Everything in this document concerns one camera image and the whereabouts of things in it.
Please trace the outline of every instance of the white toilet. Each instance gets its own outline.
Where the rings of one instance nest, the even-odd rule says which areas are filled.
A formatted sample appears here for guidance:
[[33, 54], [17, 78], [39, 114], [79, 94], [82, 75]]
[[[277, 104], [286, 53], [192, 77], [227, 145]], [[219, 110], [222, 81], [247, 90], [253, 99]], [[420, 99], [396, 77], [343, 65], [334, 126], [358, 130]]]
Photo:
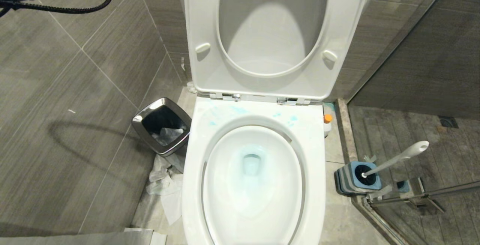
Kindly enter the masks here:
[[182, 189], [192, 245], [317, 245], [322, 100], [365, 0], [184, 0], [198, 90]]

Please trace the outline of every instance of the floor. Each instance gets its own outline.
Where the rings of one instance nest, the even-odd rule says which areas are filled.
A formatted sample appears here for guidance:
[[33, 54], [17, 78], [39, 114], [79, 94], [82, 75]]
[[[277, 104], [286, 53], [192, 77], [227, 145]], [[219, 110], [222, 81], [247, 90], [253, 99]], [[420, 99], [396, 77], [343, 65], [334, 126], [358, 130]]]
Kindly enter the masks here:
[[[178, 104], [192, 115], [195, 103], [195, 94], [186, 89], [178, 100]], [[325, 104], [325, 112], [335, 116], [332, 104]], [[344, 165], [338, 127], [333, 122], [332, 131], [325, 140], [326, 145], [326, 181], [327, 201], [322, 230], [321, 245], [384, 245], [386, 240], [375, 228], [353, 207], [348, 197], [340, 196], [335, 191], [333, 173]], [[149, 195], [144, 192], [132, 221], [132, 227], [150, 228], [163, 234], [167, 234], [168, 245], [185, 245], [182, 220], [179, 219], [173, 225], [169, 225], [164, 216], [160, 197]]]
[[[421, 177], [425, 190], [432, 191], [480, 180], [480, 121], [456, 119], [456, 129], [442, 127], [433, 115], [348, 108], [360, 160], [375, 155], [379, 164], [417, 141], [430, 142], [424, 153], [380, 172], [384, 184]], [[443, 214], [420, 213], [403, 203], [378, 211], [407, 239], [417, 240], [413, 243], [479, 244], [479, 198], [480, 192], [437, 197]]]

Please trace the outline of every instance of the toilet lid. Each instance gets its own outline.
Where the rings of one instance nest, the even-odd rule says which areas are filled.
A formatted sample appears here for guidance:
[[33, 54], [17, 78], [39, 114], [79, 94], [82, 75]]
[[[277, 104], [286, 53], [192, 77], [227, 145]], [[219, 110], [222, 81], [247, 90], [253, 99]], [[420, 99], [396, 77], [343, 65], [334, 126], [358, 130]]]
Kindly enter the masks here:
[[231, 130], [208, 158], [202, 197], [215, 244], [288, 244], [302, 205], [297, 155], [266, 127]]
[[185, 0], [195, 87], [213, 98], [326, 98], [364, 2]]

